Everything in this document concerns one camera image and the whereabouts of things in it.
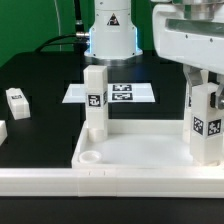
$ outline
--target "white block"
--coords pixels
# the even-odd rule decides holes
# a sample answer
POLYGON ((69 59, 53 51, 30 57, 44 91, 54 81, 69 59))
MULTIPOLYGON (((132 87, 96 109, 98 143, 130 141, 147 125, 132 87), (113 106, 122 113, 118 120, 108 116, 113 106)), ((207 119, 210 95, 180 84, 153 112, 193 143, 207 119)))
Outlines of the white block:
POLYGON ((93 142, 107 138, 107 67, 90 65, 84 70, 88 137, 93 142))
POLYGON ((193 87, 190 152, 201 165, 222 159, 224 111, 210 106, 211 93, 218 85, 207 83, 193 87))
POLYGON ((7 101, 15 120, 30 117, 29 103, 21 89, 6 90, 7 101))
POLYGON ((4 142, 7 137, 7 130, 5 121, 0 121, 0 145, 4 142))
POLYGON ((102 91, 107 89, 107 67, 90 65, 84 70, 84 82, 87 91, 102 91))
MULTIPOLYGON (((208 71, 201 70, 201 76, 203 84, 208 83, 208 71)), ((185 96, 185 110, 184 110, 184 126, 183 126, 183 141, 190 144, 191 136, 191 97, 189 94, 189 85, 186 85, 186 96, 185 96)))

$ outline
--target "black and white pattern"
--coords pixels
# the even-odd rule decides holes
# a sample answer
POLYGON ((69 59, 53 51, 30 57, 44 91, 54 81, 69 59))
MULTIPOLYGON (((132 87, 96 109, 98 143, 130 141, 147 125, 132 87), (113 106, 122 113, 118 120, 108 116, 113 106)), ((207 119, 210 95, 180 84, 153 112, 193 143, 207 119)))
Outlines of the black and white pattern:
POLYGON ((101 107, 101 96, 100 95, 87 95, 89 107, 101 107))
POLYGON ((113 93, 112 100, 130 101, 130 100, 133 100, 133 95, 132 93, 113 93))
POLYGON ((188 107, 191 108, 191 97, 188 97, 188 107))
POLYGON ((107 103, 107 92, 105 92, 104 94, 103 94, 103 100, 104 100, 104 105, 107 103))
POLYGON ((208 136, 213 136, 221 133, 222 120, 218 119, 215 121, 210 121, 208 123, 208 136))
POLYGON ((21 95, 16 95, 16 96, 12 96, 13 100, 18 100, 18 99, 22 99, 21 95))
POLYGON ((200 135, 203 135, 203 129, 204 129, 204 122, 194 117, 193 130, 199 133, 200 135))
POLYGON ((122 84, 117 84, 117 85, 113 85, 113 91, 114 92, 129 92, 132 91, 132 85, 130 84, 126 84, 126 85, 122 85, 122 84))

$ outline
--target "black cable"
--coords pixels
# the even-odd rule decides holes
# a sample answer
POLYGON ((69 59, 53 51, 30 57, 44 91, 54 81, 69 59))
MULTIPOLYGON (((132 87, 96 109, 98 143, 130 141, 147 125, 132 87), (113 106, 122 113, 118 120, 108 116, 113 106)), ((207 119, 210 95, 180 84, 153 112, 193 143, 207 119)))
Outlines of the black cable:
POLYGON ((81 7, 80 7, 79 0, 74 0, 74 4, 75 4, 75 18, 76 20, 82 20, 81 7))
POLYGON ((58 45, 75 45, 75 44, 87 44, 87 41, 77 41, 77 42, 66 42, 66 43, 52 43, 52 44, 45 44, 45 45, 41 45, 40 47, 38 47, 35 52, 36 53, 40 53, 45 47, 50 47, 50 46, 58 46, 58 45))
POLYGON ((84 32, 84 24, 82 22, 80 0, 74 0, 74 6, 75 6, 75 19, 76 19, 75 30, 76 32, 84 32))
POLYGON ((76 35, 75 34, 65 34, 65 35, 61 35, 61 36, 58 36, 58 37, 54 37, 54 38, 51 38, 50 40, 47 40, 45 43, 43 43, 42 45, 40 45, 36 50, 35 52, 40 52, 41 49, 43 49, 46 45, 52 43, 52 42, 55 42, 57 40, 63 40, 63 39, 66 39, 66 38, 76 38, 76 35))

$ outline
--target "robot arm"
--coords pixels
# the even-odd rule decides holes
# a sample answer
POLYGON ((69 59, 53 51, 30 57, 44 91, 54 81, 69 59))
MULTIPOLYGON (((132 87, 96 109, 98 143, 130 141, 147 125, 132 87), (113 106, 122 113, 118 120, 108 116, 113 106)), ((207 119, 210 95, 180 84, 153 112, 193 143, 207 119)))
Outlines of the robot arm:
MULTIPOLYGON (((184 64, 191 88, 202 84, 200 70, 224 75, 224 5, 222 1, 174 1, 153 11, 154 43, 158 55, 184 64)), ((224 78, 216 92, 215 107, 224 109, 224 78)))

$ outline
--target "white pillar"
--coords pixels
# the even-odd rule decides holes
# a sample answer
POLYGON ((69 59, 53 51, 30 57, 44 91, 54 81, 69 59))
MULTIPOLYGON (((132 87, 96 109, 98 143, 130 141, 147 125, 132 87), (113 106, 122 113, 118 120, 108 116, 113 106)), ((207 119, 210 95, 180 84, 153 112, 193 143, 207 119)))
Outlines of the white pillar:
POLYGON ((193 87, 190 152, 201 165, 218 164, 222 159, 224 111, 210 106, 211 93, 218 85, 193 87))
POLYGON ((108 135, 107 67, 90 65, 84 70, 84 82, 89 139, 103 141, 108 135))
MULTIPOLYGON (((201 70, 203 83, 208 83, 208 71, 201 70)), ((189 94, 189 85, 186 84, 185 109, 184 109, 184 125, 183 125, 183 141, 190 144, 191 137, 191 96, 189 94)))
POLYGON ((4 142, 7 137, 7 130, 5 121, 0 121, 0 145, 4 142))

